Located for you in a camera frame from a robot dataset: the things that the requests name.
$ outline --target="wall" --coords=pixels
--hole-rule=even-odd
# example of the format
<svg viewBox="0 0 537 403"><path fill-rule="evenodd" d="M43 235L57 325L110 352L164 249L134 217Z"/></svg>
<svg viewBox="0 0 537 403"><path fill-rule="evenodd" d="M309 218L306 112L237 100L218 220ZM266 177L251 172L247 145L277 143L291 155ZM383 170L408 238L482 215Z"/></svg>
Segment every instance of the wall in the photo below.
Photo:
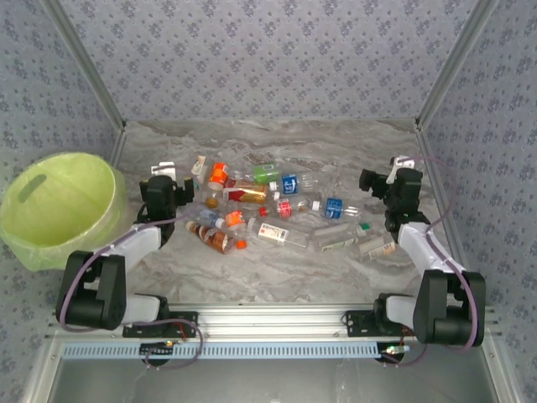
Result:
<svg viewBox="0 0 537 403"><path fill-rule="evenodd" d="M127 120L414 117L474 0L62 0Z"/></svg>
<svg viewBox="0 0 537 403"><path fill-rule="evenodd" d="M537 401L537 3L500 0L427 128L457 174L454 211Z"/></svg>
<svg viewBox="0 0 537 403"><path fill-rule="evenodd" d="M39 0L0 2L0 195L32 161L58 151L107 157L115 133ZM0 401L18 401L61 273L30 273L0 241Z"/></svg>

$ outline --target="marble floor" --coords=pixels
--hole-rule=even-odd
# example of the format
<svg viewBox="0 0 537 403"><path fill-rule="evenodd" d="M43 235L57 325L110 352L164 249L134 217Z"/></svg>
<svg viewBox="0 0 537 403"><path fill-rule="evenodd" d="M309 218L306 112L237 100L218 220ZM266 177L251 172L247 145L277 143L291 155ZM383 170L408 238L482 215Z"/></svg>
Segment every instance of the marble floor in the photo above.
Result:
<svg viewBox="0 0 537 403"><path fill-rule="evenodd" d="M197 155L217 156L233 170L276 160L288 170L321 171L325 193L353 199L362 221L383 227L383 203L358 188L362 169L390 171L397 155L420 153L410 121L143 122L128 123L118 168L126 177L133 208L141 205L138 182L149 167L174 161L189 171ZM425 171L423 165L417 168ZM424 178L421 210L432 221L439 213ZM305 214L312 227L326 220ZM439 240L446 244L442 228ZM380 292L415 294L420 278L406 253L367 264L356 248L300 253L251 239L244 250L223 256L175 226L171 240L128 274L130 292L148 292L183 302L372 302Z"/></svg>

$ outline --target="blue ruler strip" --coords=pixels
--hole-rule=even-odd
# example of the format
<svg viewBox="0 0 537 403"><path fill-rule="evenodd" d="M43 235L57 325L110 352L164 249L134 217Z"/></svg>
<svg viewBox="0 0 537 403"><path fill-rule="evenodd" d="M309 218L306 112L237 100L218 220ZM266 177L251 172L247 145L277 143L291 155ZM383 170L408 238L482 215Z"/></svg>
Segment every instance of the blue ruler strip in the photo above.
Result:
<svg viewBox="0 0 537 403"><path fill-rule="evenodd" d="M140 342L66 343L63 359L140 359ZM171 355L152 359L189 359L198 343L176 344ZM243 342L206 343L200 359L376 359L380 357L375 342Z"/></svg>

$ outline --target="blue bottle label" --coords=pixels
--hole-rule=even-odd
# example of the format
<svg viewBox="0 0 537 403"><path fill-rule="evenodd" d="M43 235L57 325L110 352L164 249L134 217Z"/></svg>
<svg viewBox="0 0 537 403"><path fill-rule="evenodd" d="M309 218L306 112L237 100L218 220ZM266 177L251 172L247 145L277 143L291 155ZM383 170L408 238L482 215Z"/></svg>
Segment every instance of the blue bottle label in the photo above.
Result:
<svg viewBox="0 0 537 403"><path fill-rule="evenodd" d="M341 217L342 211L343 211L342 199L328 198L328 200L326 200L326 209L325 209L326 218L339 218Z"/></svg>
<svg viewBox="0 0 537 403"><path fill-rule="evenodd" d="M216 225L216 220L220 216L216 212L212 212L211 210L202 210L200 212L200 218L205 219L211 227L214 227Z"/></svg>
<svg viewBox="0 0 537 403"><path fill-rule="evenodd" d="M282 175L282 184L285 195L299 192L299 182L296 180L296 175Z"/></svg>

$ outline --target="yellow-green bucket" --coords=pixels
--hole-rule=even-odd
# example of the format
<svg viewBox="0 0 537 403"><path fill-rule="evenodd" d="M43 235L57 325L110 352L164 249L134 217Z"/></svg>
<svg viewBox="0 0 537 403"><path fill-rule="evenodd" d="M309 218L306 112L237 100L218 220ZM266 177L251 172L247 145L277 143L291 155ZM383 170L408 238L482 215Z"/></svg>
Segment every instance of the yellow-green bucket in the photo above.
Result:
<svg viewBox="0 0 537 403"><path fill-rule="evenodd" d="M0 236L28 269L64 269L73 251L110 243L132 219L119 171L95 155L57 154L8 187Z"/></svg>

